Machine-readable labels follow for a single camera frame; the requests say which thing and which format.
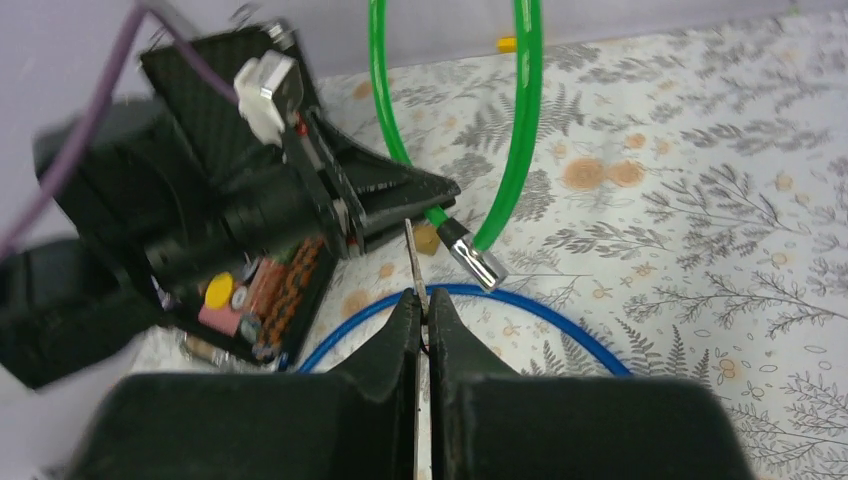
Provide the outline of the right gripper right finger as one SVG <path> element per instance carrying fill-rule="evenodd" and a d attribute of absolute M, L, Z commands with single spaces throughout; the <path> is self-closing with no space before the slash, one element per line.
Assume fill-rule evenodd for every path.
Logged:
<path fill-rule="evenodd" d="M 522 376 L 462 323 L 452 289 L 429 306 L 437 479 L 750 479 L 718 400 L 637 377 L 592 338 L 607 376 Z"/>

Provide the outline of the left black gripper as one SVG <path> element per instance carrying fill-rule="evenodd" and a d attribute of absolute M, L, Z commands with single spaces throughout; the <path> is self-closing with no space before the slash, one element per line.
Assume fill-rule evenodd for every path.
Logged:
<path fill-rule="evenodd" d="M 378 154 L 321 112 L 291 120 L 282 134 L 285 163 L 304 185 L 335 256 L 371 253 L 403 234 L 406 220 L 420 223 L 428 208 L 456 203 L 456 181 Z"/>

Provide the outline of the floral table mat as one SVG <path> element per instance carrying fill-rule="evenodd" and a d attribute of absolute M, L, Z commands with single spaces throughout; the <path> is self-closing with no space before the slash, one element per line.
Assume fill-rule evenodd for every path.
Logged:
<path fill-rule="evenodd" d="M 847 8 L 548 47 L 532 170 L 493 248 L 512 280 L 623 296 L 651 376 L 709 387 L 759 479 L 847 479 Z M 390 70 L 416 166 L 476 230 L 514 60 Z"/>

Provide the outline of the yellow tag on wall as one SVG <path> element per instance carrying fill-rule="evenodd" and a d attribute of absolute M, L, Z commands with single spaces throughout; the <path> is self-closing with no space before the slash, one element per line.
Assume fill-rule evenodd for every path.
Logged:
<path fill-rule="evenodd" d="M 514 36 L 501 37 L 496 42 L 496 49 L 499 53 L 515 53 L 517 51 L 517 38 Z"/>

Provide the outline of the blue cable lock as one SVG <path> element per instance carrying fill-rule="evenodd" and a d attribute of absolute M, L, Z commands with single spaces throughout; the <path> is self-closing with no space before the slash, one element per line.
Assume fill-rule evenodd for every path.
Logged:
<path fill-rule="evenodd" d="M 410 284 L 408 280 L 366 277 L 348 278 L 333 286 L 300 358 L 290 368 L 296 370 L 344 320 Z M 650 373 L 649 364 L 638 352 L 639 332 L 626 323 L 624 298 L 610 282 L 585 276 L 527 276 L 510 281 L 508 287 L 578 324 L 630 372 Z M 523 373 L 583 376 L 607 372 L 576 340 L 536 314 L 491 298 L 455 295 L 452 300 L 464 324 L 499 358 Z"/>

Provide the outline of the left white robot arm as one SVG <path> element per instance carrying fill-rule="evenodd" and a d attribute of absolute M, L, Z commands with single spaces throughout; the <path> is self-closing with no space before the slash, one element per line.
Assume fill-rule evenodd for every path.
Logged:
<path fill-rule="evenodd" d="M 286 367 L 336 264 L 395 239 L 459 194 L 447 177 L 389 160 L 316 115 L 300 171 L 233 111 L 194 123 L 194 146 L 158 100 L 113 105 L 56 202 L 75 235 L 1 264 L 1 363 L 37 389 L 161 326 L 236 364 Z"/>

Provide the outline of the green cable lock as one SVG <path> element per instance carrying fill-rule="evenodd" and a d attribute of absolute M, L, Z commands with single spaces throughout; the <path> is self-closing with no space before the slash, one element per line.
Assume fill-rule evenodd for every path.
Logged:
<path fill-rule="evenodd" d="M 536 145 L 541 112 L 544 71 L 542 3 L 537 0 L 513 3 L 516 33 L 516 93 L 508 159 L 501 182 L 483 224 L 476 234 L 441 207 L 431 207 L 425 217 L 437 228 L 441 242 L 455 261 L 485 291 L 493 291 L 507 273 L 489 252 L 517 205 L 524 188 Z M 390 157 L 411 165 L 401 139 L 391 103 L 386 49 L 387 3 L 371 1 L 368 9 L 369 72 L 377 119 Z"/>

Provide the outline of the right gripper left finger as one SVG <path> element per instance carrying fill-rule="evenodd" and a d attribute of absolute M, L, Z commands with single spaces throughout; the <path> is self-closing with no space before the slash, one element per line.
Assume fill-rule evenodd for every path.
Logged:
<path fill-rule="evenodd" d="M 70 479 L 410 479 L 421 307 L 324 373 L 137 374 L 78 444 Z"/>

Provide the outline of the black poker chip case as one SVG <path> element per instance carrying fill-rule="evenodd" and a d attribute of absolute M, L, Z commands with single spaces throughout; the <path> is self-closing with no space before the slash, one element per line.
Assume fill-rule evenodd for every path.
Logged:
<path fill-rule="evenodd" d="M 336 262 L 296 172 L 258 140 L 236 105 L 173 47 L 141 56 L 160 112 L 138 150 L 139 203 L 126 227 L 178 325 L 234 357 L 288 368 Z"/>

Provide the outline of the small brass padlock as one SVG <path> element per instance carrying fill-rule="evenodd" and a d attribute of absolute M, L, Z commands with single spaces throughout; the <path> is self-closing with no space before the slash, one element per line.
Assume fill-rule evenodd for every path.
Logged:
<path fill-rule="evenodd" d="M 437 228 L 430 224 L 419 224 L 412 228 L 413 243 L 417 253 L 435 256 L 441 246 Z"/>

